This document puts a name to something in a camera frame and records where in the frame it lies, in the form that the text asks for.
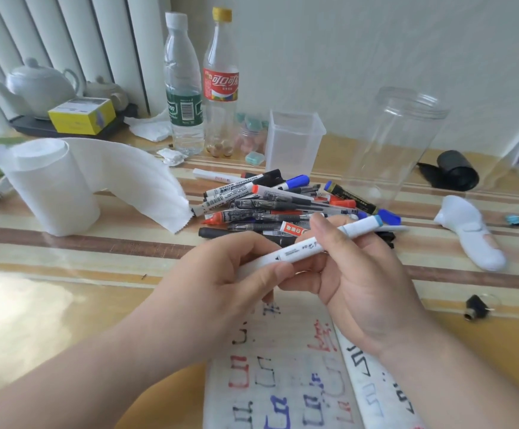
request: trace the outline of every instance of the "plastic water bottle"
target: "plastic water bottle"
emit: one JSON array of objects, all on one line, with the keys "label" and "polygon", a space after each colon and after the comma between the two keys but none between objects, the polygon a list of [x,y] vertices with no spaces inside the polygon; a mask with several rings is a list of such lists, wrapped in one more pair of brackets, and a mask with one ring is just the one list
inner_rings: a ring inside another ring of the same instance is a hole
[{"label": "plastic water bottle", "polygon": [[202,78],[196,51],[188,37],[188,17],[166,12],[168,39],[164,48],[164,81],[172,122],[174,149],[184,155],[204,150]]},{"label": "plastic water bottle", "polygon": [[231,32],[231,9],[214,7],[216,25],[204,57],[206,150],[214,157],[234,152],[239,69]]}]

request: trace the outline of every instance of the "yellow bottle cap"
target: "yellow bottle cap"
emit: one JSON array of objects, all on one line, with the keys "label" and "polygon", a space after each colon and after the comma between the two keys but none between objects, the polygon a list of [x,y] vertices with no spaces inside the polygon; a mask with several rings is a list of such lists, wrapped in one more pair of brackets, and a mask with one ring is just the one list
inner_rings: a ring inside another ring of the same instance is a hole
[{"label": "yellow bottle cap", "polygon": [[214,21],[231,22],[231,9],[214,7],[212,9],[212,17]]}]

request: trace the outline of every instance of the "hand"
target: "hand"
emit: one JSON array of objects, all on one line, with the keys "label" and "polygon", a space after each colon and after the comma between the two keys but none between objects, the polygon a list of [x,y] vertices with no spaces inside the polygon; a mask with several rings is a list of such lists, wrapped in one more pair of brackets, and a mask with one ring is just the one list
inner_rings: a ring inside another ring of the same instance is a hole
[{"label": "hand", "polygon": [[336,226],[351,223],[345,216],[311,218],[311,231],[327,253],[294,264],[301,272],[284,281],[284,290],[308,290],[319,295],[333,321],[352,343],[379,355],[429,323],[426,310],[396,254],[374,233],[349,240]]},{"label": "hand", "polygon": [[238,267],[280,247],[246,231],[188,252],[117,328],[131,340],[149,383],[211,357],[260,299],[294,274],[288,262],[267,265],[234,283]]}]

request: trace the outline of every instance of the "teapot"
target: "teapot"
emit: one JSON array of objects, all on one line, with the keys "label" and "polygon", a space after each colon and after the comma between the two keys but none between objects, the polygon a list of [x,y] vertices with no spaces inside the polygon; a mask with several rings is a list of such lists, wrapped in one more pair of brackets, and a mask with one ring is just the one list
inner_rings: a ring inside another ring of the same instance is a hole
[{"label": "teapot", "polygon": [[128,97],[123,88],[118,84],[105,82],[100,75],[95,78],[95,83],[87,81],[83,95],[89,98],[107,98],[113,101],[116,111],[123,111],[128,106]]},{"label": "teapot", "polygon": [[12,109],[24,116],[49,119],[50,109],[76,97],[79,78],[70,69],[59,72],[40,66],[33,57],[7,75],[6,85],[0,82],[0,94]]}]

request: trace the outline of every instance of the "desk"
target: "desk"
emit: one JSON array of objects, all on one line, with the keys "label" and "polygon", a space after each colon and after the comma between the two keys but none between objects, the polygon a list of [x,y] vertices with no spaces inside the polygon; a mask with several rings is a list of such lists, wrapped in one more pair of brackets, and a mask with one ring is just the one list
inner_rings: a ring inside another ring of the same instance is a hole
[{"label": "desk", "polygon": [[[127,129],[114,140],[154,147]],[[353,140],[325,136],[313,181],[337,178],[352,147]],[[439,153],[428,151],[423,161],[434,163]],[[417,173],[392,206],[412,228],[397,237],[395,250],[434,316],[519,384],[519,229],[504,222],[506,213],[519,214],[519,175],[495,158],[468,158],[482,182],[466,197],[482,210],[510,260],[508,270],[481,272],[464,255],[456,236],[432,222],[448,192],[432,189]],[[190,158],[172,172],[191,203],[201,202],[205,190],[220,185],[194,179],[195,167],[235,174],[258,171],[237,156]],[[102,210],[98,222],[83,234],[65,238],[42,233],[18,196],[0,205],[0,387],[118,322],[182,254],[203,242],[197,235],[199,220],[172,235],[111,193],[96,196]],[[499,298],[502,305],[495,316],[476,324],[463,320],[463,302],[473,293]],[[184,369],[142,395],[118,428],[199,428],[203,386],[203,365]]]}]

